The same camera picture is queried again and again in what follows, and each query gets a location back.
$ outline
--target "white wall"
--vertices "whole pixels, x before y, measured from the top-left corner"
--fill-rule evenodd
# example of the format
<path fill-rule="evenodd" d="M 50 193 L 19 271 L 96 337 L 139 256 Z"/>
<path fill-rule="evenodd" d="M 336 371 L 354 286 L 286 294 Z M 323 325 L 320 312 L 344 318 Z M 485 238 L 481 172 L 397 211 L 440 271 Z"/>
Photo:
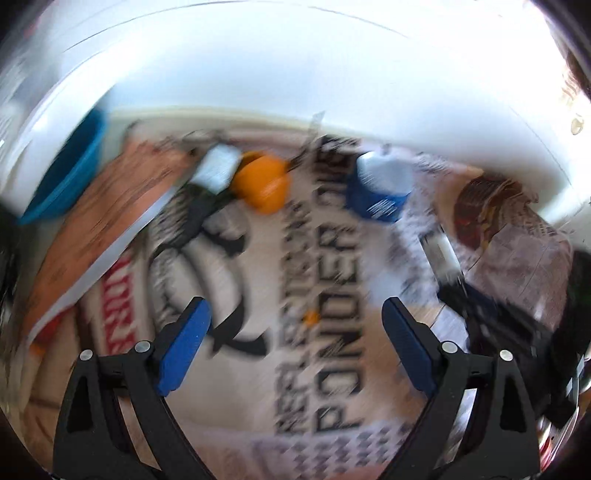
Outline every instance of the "white wall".
<path fill-rule="evenodd" d="M 591 194 L 587 132 L 557 105 L 563 60 L 522 2 L 60 0 L 62 73 L 135 38 L 114 111 L 211 107 L 393 140 L 516 177 L 559 222 Z"/>

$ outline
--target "blue bowl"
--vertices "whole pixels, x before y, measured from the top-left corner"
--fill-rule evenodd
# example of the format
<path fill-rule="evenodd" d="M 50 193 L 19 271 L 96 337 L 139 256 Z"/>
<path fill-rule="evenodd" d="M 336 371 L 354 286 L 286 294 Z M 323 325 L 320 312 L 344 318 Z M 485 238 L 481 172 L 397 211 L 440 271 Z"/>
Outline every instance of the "blue bowl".
<path fill-rule="evenodd" d="M 96 174 L 105 114 L 92 109 L 72 132 L 19 219 L 21 225 L 63 215 L 76 203 Z"/>

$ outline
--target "blue gripper pad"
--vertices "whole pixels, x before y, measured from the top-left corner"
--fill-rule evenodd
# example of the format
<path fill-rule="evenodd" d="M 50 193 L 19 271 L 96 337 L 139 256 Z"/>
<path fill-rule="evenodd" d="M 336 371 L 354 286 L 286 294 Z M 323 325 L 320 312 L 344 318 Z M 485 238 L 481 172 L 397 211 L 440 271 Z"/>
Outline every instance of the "blue gripper pad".
<path fill-rule="evenodd" d="M 211 321 L 212 311 L 209 303 L 197 297 L 189 303 L 189 306 L 178 318 L 177 322 L 185 322 L 185 324 L 160 361 L 160 374 L 156 390 L 163 397 L 183 383 L 184 376 L 205 338 Z"/>
<path fill-rule="evenodd" d="M 411 327 L 409 322 L 414 322 L 414 325 Z M 433 351 L 433 347 L 437 348 L 436 345 L 439 344 L 435 335 L 427 325 L 414 320 L 402 302 L 395 297 L 384 302 L 382 324 L 414 388 L 431 397 L 437 388 L 436 380 L 433 378 L 434 363 L 439 360 L 438 351 Z M 422 332 L 424 335 L 421 336 L 426 336 L 429 345 L 424 346 L 414 330 L 422 328 L 428 330 Z"/>

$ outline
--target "black plastic object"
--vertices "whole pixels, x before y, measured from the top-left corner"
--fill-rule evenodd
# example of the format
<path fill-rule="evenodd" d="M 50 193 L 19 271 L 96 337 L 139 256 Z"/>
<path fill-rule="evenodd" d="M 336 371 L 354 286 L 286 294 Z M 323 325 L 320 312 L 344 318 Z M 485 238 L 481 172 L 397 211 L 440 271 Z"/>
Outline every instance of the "black plastic object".
<path fill-rule="evenodd" d="M 513 353 L 535 416 L 544 415 L 562 428 L 576 408 L 567 385 L 591 342 L 591 255 L 573 254 L 566 306 L 554 332 L 467 283 L 443 285 L 437 295 L 464 318 L 471 353 Z"/>
<path fill-rule="evenodd" d="M 67 480 L 213 479 L 159 393 L 167 355 L 179 344 L 186 346 L 184 335 L 192 329 L 196 321 L 193 313 L 199 311 L 203 301 L 194 298 L 178 321 L 166 325 L 153 344 L 140 342 L 123 355 L 81 354 L 83 359 L 76 362 L 57 423 L 53 455 L 56 475 Z M 200 328 L 199 339 L 206 329 Z M 139 461 L 119 406 L 117 393 L 121 392 L 129 395 L 160 470 Z"/>
<path fill-rule="evenodd" d="M 540 471 L 534 413 L 514 360 L 464 353 L 451 342 L 439 344 L 395 297 L 384 303 L 382 322 L 413 384 L 429 390 L 431 376 L 436 388 L 380 480 L 521 479 Z M 478 391 L 456 457 L 434 468 L 464 390 L 470 388 Z"/>

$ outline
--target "silver screw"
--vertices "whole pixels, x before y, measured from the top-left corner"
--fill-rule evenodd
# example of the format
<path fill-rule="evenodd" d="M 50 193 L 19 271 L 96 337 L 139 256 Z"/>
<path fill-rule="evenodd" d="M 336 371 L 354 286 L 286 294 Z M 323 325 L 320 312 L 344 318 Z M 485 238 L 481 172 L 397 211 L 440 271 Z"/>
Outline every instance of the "silver screw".
<path fill-rule="evenodd" d="M 505 361 L 510 362 L 513 360 L 513 354 L 509 350 L 501 350 L 499 356 Z"/>
<path fill-rule="evenodd" d="M 80 360 L 87 361 L 92 358 L 92 350 L 82 350 L 80 353 Z"/>
<path fill-rule="evenodd" d="M 443 344 L 441 345 L 441 348 L 443 348 L 443 351 L 445 353 L 456 353 L 457 352 L 457 345 L 453 342 L 443 342 Z"/>
<path fill-rule="evenodd" d="M 147 352 L 150 349 L 150 342 L 147 340 L 141 340 L 135 344 L 134 350 L 138 353 Z"/>

